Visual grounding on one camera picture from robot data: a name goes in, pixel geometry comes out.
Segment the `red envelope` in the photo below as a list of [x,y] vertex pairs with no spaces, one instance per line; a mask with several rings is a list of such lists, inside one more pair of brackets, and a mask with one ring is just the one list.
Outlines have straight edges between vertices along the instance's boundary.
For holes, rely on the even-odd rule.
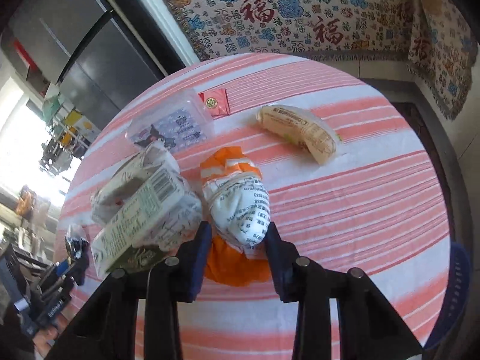
[[223,88],[210,89],[208,91],[199,93],[203,103],[208,108],[210,115],[230,115],[229,101],[227,98],[227,91]]

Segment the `blue basket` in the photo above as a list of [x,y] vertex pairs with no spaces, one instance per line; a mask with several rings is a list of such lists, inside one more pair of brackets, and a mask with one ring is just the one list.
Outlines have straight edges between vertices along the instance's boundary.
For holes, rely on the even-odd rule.
[[469,295],[470,276],[469,255],[462,245],[452,242],[448,284],[443,305],[424,349],[431,349],[440,344],[462,314]]

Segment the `screw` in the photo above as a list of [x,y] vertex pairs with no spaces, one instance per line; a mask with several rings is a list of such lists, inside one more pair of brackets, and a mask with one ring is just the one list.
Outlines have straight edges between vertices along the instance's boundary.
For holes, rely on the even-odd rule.
[[178,257],[167,257],[165,259],[165,265],[166,266],[176,266],[178,265],[178,263],[180,262],[179,258]]
[[360,268],[352,268],[350,269],[350,274],[357,279],[363,278],[363,275],[365,274],[364,271],[362,271]]
[[116,270],[114,270],[112,272],[112,278],[114,278],[114,279],[123,278],[124,275],[125,275],[125,271],[121,268],[117,268]]
[[308,264],[310,264],[310,259],[308,257],[298,257],[295,260],[295,263],[298,266],[308,266]]

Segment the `striped tablecloth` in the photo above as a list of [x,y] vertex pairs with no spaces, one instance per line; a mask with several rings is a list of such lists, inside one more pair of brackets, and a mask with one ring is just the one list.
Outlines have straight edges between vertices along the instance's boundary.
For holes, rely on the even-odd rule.
[[[283,239],[323,267],[365,270],[424,343],[446,289],[450,239],[434,168],[415,133],[388,100],[360,80],[318,62],[277,54],[213,59],[160,81],[124,108],[102,131],[79,167],[58,224],[56,259],[65,257],[68,225],[100,226],[90,196],[136,152],[125,130],[136,115],[183,88],[226,88],[230,116],[214,121],[216,138],[175,155],[198,186],[199,164],[223,146],[238,145],[263,173],[272,220]],[[310,109],[336,130],[344,154],[326,166],[255,124],[272,102]],[[72,318],[97,288],[93,264],[66,309]],[[139,307],[135,353],[143,356]],[[235,288],[205,280],[193,304],[179,304],[185,359],[289,359],[297,304],[282,304],[272,283]],[[338,316],[332,312],[334,325]],[[333,358],[339,358],[338,333]]]

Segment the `fabric throw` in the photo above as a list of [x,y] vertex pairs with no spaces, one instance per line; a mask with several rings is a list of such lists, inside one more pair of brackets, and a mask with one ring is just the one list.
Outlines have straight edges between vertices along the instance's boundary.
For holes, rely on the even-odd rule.
[[450,0],[164,0],[200,60],[244,52],[400,60],[447,119],[471,86],[477,41]]

